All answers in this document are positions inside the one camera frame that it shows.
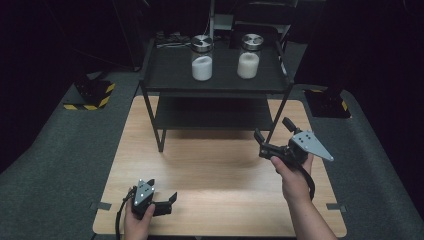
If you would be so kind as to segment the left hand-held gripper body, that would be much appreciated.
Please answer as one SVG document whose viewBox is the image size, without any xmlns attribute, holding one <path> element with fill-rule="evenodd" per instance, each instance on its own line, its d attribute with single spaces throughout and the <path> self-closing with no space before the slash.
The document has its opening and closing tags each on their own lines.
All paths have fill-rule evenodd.
<svg viewBox="0 0 424 240">
<path fill-rule="evenodd" d="M 140 179 L 135 187 L 133 196 L 132 212 L 137 219 L 141 220 L 150 205 L 155 206 L 154 216 L 168 215 L 172 213 L 172 205 L 169 201 L 157 202 L 153 200 L 154 186 L 151 187 L 147 181 Z"/>
</svg>

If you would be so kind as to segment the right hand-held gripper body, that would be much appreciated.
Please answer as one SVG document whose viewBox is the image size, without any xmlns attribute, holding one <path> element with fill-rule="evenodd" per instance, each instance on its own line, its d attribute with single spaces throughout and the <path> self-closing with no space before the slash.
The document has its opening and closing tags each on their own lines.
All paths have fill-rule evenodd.
<svg viewBox="0 0 424 240">
<path fill-rule="evenodd" d="M 291 166 L 295 166 L 296 164 L 302 165 L 309 154 L 327 161 L 334 160 L 334 157 L 311 130 L 300 131 L 298 134 L 294 134 L 285 146 L 276 146 L 266 142 L 259 146 L 259 156 L 261 158 L 270 160 L 273 156 L 276 156 L 285 164 Z"/>
</svg>

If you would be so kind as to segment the black two-tier metal shelf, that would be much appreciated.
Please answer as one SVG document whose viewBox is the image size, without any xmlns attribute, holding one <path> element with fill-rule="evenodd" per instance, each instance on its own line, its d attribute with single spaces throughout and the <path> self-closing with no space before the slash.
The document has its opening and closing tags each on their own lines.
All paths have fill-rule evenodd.
<svg viewBox="0 0 424 240">
<path fill-rule="evenodd" d="M 191 73 L 187 48 L 148 44 L 140 72 L 141 88 L 159 151 L 169 130 L 259 129 L 274 133 L 293 80 L 282 67 L 279 42 L 261 52 L 258 73 L 243 79 L 236 73 L 240 51 L 213 52 L 212 78 L 197 81 Z"/>
</svg>

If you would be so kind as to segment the glass jar of white powder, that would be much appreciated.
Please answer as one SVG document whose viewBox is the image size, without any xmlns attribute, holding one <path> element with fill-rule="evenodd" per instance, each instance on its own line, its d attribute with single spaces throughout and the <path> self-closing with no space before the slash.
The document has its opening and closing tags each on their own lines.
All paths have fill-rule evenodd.
<svg viewBox="0 0 424 240">
<path fill-rule="evenodd" d="M 237 67 L 237 74 L 242 79 L 256 76 L 263 43 L 264 38 L 258 34 L 250 33 L 242 37 Z"/>
<path fill-rule="evenodd" d="M 192 77 L 197 81 L 207 81 L 212 77 L 213 41 L 207 35 L 197 35 L 191 39 L 190 49 Z"/>
</svg>

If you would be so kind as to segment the person's left hand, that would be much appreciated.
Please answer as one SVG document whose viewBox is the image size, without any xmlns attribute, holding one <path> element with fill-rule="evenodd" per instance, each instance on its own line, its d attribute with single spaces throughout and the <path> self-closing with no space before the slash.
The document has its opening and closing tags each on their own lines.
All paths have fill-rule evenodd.
<svg viewBox="0 0 424 240">
<path fill-rule="evenodd" d="M 128 202 L 124 217 L 125 240 L 147 240 L 149 226 L 153 218 L 155 206 L 150 205 L 141 220 L 137 219 L 132 212 L 132 204 Z"/>
</svg>

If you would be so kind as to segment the person's right hand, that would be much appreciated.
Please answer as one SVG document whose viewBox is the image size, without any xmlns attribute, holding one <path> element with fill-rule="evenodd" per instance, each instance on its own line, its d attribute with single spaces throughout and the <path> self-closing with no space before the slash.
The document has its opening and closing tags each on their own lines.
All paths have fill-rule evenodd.
<svg viewBox="0 0 424 240">
<path fill-rule="evenodd" d="M 278 157 L 273 156 L 271 163 L 282 178 L 283 196 L 289 205 L 311 203 L 306 179 L 298 170 L 289 169 Z"/>
</svg>

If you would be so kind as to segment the stand base with striped tape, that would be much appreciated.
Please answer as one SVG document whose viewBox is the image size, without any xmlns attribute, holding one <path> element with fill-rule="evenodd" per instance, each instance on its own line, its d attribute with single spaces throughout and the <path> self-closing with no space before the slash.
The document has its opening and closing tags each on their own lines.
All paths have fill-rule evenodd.
<svg viewBox="0 0 424 240">
<path fill-rule="evenodd" d="M 106 80 L 84 77 L 73 83 L 63 98 L 67 110 L 98 110 L 108 103 L 115 84 Z"/>
<path fill-rule="evenodd" d="M 304 95 L 314 117 L 348 119 L 351 113 L 341 97 L 341 89 L 305 89 Z"/>
</svg>

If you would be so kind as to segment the black chair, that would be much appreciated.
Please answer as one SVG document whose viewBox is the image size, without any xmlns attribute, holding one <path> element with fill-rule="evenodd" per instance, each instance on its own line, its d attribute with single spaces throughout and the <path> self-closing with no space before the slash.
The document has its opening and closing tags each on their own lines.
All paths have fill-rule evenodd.
<svg viewBox="0 0 424 240">
<path fill-rule="evenodd" d="M 265 45 L 282 43 L 295 16 L 297 0 L 249 0 L 239 5 L 233 14 L 229 47 L 241 46 L 246 34 L 264 38 Z"/>
</svg>

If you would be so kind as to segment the white box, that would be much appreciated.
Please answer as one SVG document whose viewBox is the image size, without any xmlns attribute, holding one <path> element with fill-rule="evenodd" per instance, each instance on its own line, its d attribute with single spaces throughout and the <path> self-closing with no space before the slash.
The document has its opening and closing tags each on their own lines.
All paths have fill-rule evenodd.
<svg viewBox="0 0 424 240">
<path fill-rule="evenodd" d="M 216 14 L 213 20 L 214 30 L 229 31 L 232 28 L 233 16 L 229 14 Z"/>
</svg>

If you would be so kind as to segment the white metal post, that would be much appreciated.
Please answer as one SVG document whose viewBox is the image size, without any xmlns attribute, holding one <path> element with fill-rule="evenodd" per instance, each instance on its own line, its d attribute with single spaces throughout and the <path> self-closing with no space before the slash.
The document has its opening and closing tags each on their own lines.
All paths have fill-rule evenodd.
<svg viewBox="0 0 424 240">
<path fill-rule="evenodd" d="M 209 37 L 214 39 L 214 23 L 215 23 L 215 0 L 210 0 L 208 30 Z"/>
</svg>

